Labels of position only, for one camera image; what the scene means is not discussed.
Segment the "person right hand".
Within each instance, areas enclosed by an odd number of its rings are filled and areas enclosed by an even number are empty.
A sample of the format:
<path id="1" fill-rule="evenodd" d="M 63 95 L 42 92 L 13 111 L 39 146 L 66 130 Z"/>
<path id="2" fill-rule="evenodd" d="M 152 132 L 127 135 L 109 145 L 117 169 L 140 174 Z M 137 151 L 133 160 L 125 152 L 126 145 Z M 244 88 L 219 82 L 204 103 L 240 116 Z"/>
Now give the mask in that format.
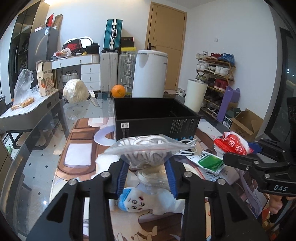
<path id="1" fill-rule="evenodd" d="M 270 195 L 269 196 L 269 202 L 268 202 L 268 207 L 269 211 L 272 214 L 277 214 L 278 211 L 282 208 L 282 196 L 277 196 L 277 195 Z"/>

